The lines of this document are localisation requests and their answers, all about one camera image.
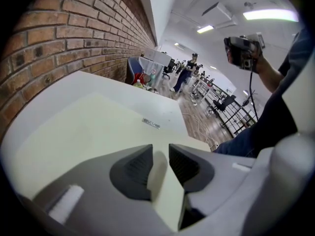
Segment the red object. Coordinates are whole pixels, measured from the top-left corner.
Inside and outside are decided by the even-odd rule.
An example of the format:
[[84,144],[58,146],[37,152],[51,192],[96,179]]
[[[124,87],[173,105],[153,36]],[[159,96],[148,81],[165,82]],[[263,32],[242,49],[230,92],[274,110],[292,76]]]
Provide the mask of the red object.
[[144,75],[143,73],[136,73],[134,75],[134,80],[133,80],[132,84],[135,84],[137,82],[137,80],[140,80],[140,83],[144,84],[143,75]]

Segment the brick wall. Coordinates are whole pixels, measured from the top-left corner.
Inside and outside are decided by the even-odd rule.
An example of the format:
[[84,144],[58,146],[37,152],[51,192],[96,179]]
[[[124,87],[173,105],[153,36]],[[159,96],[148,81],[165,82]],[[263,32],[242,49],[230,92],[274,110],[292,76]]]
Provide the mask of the brick wall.
[[77,70],[121,82],[155,42],[140,0],[34,0],[0,63],[0,138],[39,92]]

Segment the table surface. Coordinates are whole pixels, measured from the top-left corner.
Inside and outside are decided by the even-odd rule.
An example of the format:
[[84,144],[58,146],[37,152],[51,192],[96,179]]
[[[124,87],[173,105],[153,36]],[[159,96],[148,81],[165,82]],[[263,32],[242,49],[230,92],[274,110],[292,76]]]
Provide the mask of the table surface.
[[[161,129],[144,124],[143,117]],[[4,137],[1,155],[13,186],[32,198],[84,160],[153,144],[148,183],[155,192],[153,207],[176,231],[184,191],[168,164],[169,143],[210,151],[206,143],[187,135],[176,101],[76,72],[45,89],[22,110]],[[166,172],[160,172],[161,165]],[[156,187],[162,176],[162,185]]]
[[161,128],[188,136],[184,118],[175,100],[125,83],[78,71],[45,89],[23,109],[8,129],[1,150],[16,151],[28,135],[47,119],[92,92],[98,92],[141,114]]

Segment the camera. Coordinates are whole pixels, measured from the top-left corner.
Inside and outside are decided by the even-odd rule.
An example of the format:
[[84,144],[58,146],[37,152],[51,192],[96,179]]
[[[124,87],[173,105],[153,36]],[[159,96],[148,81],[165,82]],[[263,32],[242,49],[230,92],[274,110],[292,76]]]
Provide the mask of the camera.
[[262,55],[265,44],[260,33],[247,37],[228,37],[224,39],[225,51],[229,63],[246,71],[256,72],[257,59],[252,57],[254,52]]

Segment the blue pants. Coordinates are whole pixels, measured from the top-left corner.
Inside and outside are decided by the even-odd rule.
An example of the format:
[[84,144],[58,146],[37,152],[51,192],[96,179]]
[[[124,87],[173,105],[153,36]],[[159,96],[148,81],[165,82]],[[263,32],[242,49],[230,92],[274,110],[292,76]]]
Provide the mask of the blue pants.
[[179,89],[181,89],[182,83],[187,79],[188,73],[184,70],[182,73],[179,75],[177,83],[174,87],[175,92],[178,92]]
[[256,157],[251,139],[251,128],[239,133],[234,139],[220,144],[214,151],[219,154]]

